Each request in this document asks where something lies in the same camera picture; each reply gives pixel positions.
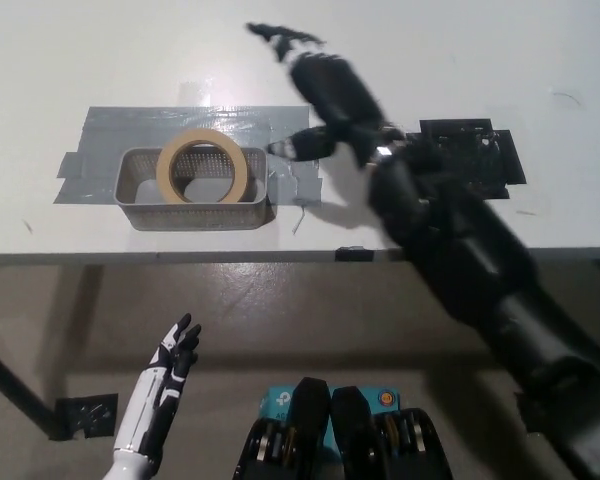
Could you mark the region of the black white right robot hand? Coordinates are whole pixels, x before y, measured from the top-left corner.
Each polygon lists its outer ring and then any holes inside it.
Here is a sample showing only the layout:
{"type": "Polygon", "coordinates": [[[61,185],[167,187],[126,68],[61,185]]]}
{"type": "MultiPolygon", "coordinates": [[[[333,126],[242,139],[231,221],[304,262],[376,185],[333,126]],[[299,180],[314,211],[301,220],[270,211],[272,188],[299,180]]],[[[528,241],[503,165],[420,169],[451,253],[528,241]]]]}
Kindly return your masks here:
{"type": "Polygon", "coordinates": [[[385,119],[351,64],[329,52],[321,39],[264,23],[249,22],[246,28],[272,49],[297,92],[322,121],[270,143],[269,154],[294,162],[314,161],[331,156],[344,143],[363,165],[375,148],[405,140],[405,134],[385,119]]]}

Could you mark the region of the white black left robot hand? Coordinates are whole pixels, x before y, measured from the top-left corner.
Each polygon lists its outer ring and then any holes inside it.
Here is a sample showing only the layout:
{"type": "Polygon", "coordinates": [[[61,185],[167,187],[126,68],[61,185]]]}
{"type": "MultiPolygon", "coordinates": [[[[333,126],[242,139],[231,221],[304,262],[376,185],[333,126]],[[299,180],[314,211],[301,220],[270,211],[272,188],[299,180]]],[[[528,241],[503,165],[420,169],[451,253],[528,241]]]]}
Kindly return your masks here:
{"type": "Polygon", "coordinates": [[[116,451],[153,460],[164,445],[191,367],[197,362],[201,326],[187,313],[160,341],[141,372],[114,443],[116,451]]]}

